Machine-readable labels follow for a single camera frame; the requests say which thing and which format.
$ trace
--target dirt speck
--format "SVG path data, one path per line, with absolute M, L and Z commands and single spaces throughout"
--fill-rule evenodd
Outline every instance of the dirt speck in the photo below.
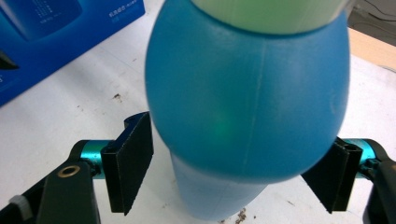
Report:
M 295 204 L 294 204 L 294 203 L 292 203 L 291 201 L 288 201 L 288 203 L 289 203 L 289 204 L 291 204 L 291 205 L 293 205 L 293 206 L 295 206 Z
M 119 100 L 119 102 L 122 103 L 121 95 L 120 95 L 119 93 L 115 94 L 115 95 L 113 96 L 113 99 Z
M 247 211 L 246 208 L 243 208 L 239 214 L 238 214 L 238 219 L 235 221 L 235 224 L 240 224 L 241 222 L 245 221 L 245 219 L 247 218 L 247 215 L 245 214 Z

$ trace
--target blue product box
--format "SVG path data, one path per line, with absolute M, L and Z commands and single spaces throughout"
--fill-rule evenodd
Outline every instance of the blue product box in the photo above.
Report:
M 0 106 L 144 13 L 143 0 L 0 0 Z

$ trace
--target white table surface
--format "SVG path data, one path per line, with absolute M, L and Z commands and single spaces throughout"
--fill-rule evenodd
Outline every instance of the white table surface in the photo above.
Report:
M 145 55 L 162 3 L 145 0 L 142 18 L 0 107 L 0 208 L 65 161 L 78 140 L 115 139 L 124 119 L 148 110 Z M 349 101 L 339 136 L 372 138 L 396 159 L 396 74 L 351 56 Z M 155 130 L 153 137 L 155 154 L 127 217 L 110 212 L 105 180 L 94 180 L 102 223 L 218 223 L 190 217 L 167 148 Z M 246 207 L 242 223 L 362 223 L 371 187 L 358 179 L 347 211 L 330 215 L 295 177 L 265 189 Z

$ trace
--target blue bottle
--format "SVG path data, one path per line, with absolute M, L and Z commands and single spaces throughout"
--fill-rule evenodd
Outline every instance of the blue bottle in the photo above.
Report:
M 167 0 L 148 45 L 146 89 L 192 215 L 224 219 L 313 166 L 341 126 L 348 76 L 344 15 L 266 35 Z
M 0 11 L 28 41 L 50 35 L 82 12 L 78 0 L 0 0 Z

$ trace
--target screw hole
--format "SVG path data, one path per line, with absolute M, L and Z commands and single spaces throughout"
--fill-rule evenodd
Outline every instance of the screw hole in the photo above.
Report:
M 66 166 L 58 172 L 58 176 L 61 178 L 67 178 L 78 173 L 79 169 L 79 166 L 76 165 Z

